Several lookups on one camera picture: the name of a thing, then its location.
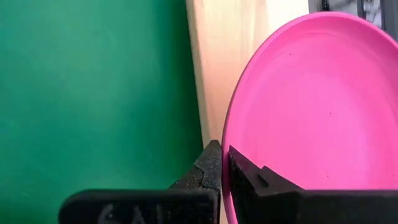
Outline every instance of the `green wall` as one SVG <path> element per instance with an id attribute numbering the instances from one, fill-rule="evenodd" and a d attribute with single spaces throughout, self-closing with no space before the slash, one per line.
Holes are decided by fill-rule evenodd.
<path id="1" fill-rule="evenodd" d="M 166 188 L 201 150 L 184 0 L 0 0 L 0 223 Z"/>

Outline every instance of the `pink frisbee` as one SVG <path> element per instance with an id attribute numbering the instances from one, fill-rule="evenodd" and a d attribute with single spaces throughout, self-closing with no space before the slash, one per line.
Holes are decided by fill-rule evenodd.
<path id="1" fill-rule="evenodd" d="M 398 45 L 348 14 L 300 17 L 257 50 L 223 134 L 223 195 L 236 224 L 228 149 L 304 189 L 398 189 Z"/>

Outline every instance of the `wooden board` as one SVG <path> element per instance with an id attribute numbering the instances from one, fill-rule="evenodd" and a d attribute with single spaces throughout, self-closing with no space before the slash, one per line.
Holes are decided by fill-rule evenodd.
<path id="1" fill-rule="evenodd" d="M 187 11 L 206 145 L 221 140 L 231 95 L 253 53 L 280 26 L 307 14 L 308 0 L 187 0 Z"/>

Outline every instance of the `frisbee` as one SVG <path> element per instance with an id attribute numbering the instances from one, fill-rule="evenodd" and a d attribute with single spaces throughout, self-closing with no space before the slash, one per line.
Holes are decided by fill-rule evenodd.
<path id="1" fill-rule="evenodd" d="M 358 17 L 319 12 L 274 32 L 247 64 L 223 133 L 228 150 L 304 189 L 398 189 L 398 45 Z"/>

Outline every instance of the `wooden plank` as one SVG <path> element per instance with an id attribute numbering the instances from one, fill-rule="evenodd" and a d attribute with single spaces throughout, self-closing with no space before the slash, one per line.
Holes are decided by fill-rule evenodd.
<path id="1" fill-rule="evenodd" d="M 187 0 L 203 144 L 221 140 L 233 90 L 276 29 L 308 13 L 308 0 Z M 227 223 L 223 204 L 220 223 Z"/>

